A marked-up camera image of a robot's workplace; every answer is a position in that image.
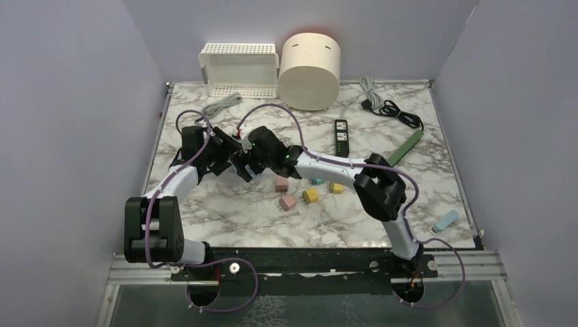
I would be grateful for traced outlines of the green power strip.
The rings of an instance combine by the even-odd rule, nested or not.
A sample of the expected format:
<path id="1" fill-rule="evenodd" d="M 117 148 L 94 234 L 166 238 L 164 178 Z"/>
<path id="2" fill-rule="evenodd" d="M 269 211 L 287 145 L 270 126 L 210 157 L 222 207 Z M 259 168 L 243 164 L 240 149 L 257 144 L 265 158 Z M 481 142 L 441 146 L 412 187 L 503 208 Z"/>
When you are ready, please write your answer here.
<path id="1" fill-rule="evenodd" d="M 424 131 L 416 130 L 393 154 L 387 159 L 391 167 L 394 167 L 423 137 Z"/>

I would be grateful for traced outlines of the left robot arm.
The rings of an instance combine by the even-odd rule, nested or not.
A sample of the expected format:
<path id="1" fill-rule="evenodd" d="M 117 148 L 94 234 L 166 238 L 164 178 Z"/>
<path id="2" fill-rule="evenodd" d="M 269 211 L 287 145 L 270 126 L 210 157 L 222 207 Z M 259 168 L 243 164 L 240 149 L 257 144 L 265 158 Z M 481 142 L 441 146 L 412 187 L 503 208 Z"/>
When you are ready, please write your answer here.
<path id="1" fill-rule="evenodd" d="M 150 192 L 125 203 L 124 255 L 130 263 L 188 264 L 197 279 L 209 278 L 214 261 L 208 245 L 185 238 L 179 205 L 199 185 L 203 176 L 219 175 L 232 164 L 230 158 L 241 143 L 218 127 L 183 129 L 181 148 L 168 175 Z"/>

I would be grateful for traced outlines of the yellow USB plug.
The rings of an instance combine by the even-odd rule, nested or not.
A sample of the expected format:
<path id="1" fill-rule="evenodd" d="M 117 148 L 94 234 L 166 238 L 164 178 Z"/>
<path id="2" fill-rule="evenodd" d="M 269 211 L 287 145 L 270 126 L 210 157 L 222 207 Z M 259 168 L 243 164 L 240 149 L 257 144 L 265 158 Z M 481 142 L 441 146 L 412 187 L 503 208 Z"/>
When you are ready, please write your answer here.
<path id="1" fill-rule="evenodd" d="M 340 185 L 339 183 L 330 182 L 329 183 L 329 192 L 334 194 L 341 194 L 344 192 L 344 186 Z"/>
<path id="2" fill-rule="evenodd" d="M 303 191 L 302 197 L 306 204 L 312 204 L 314 202 L 317 202 L 319 199 L 318 192 L 314 188 L 306 189 L 305 191 Z"/>

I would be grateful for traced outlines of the black strip with pink plugs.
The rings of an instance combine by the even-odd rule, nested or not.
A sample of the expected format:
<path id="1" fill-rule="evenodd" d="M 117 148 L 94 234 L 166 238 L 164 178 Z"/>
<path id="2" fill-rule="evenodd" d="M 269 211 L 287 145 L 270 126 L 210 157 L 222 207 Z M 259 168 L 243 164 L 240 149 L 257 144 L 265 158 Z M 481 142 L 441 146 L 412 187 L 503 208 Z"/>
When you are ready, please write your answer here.
<path id="1" fill-rule="evenodd" d="M 334 121 L 335 156 L 347 158 L 350 154 L 348 122 L 345 119 Z"/>

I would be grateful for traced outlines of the pink USB plug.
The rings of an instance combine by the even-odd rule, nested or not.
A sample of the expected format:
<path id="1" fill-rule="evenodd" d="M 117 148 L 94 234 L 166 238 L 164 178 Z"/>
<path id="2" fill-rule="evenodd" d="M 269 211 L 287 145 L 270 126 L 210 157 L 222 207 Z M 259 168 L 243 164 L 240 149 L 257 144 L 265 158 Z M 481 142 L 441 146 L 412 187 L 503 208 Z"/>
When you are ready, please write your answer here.
<path id="1" fill-rule="evenodd" d="M 289 211 L 297 204 L 297 200 L 290 194 L 284 195 L 279 199 L 279 205 L 283 211 Z"/>
<path id="2" fill-rule="evenodd" d="M 285 193 L 288 191 L 288 179 L 278 176 L 275 178 L 275 191 Z"/>

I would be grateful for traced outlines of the teal USB plug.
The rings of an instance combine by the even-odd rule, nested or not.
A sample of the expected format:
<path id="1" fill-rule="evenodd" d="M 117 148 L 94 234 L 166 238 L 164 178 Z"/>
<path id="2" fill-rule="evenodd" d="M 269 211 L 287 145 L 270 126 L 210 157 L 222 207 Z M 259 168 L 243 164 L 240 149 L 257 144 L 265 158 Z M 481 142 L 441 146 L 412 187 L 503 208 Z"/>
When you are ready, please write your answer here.
<path id="1" fill-rule="evenodd" d="M 311 178 L 309 181 L 312 185 L 321 185 L 325 183 L 325 180 L 320 178 Z"/>

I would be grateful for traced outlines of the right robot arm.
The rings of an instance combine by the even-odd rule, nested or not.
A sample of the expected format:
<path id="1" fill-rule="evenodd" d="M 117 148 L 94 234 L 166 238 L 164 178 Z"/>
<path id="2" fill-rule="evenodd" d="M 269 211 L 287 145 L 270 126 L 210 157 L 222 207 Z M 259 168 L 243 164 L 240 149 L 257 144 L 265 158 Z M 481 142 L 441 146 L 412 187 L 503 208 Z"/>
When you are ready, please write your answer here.
<path id="1" fill-rule="evenodd" d="M 254 174 L 270 169 L 285 178 L 321 178 L 355 190 L 365 212 L 384 226 L 395 256 L 395 272 L 410 277 L 420 269 L 423 246 L 406 219 L 406 184 L 383 156 L 373 153 L 366 159 L 347 159 L 322 155 L 304 145 L 285 145 L 265 126 L 238 133 L 235 139 L 241 143 L 237 155 L 244 160 L 242 168 L 250 168 Z"/>

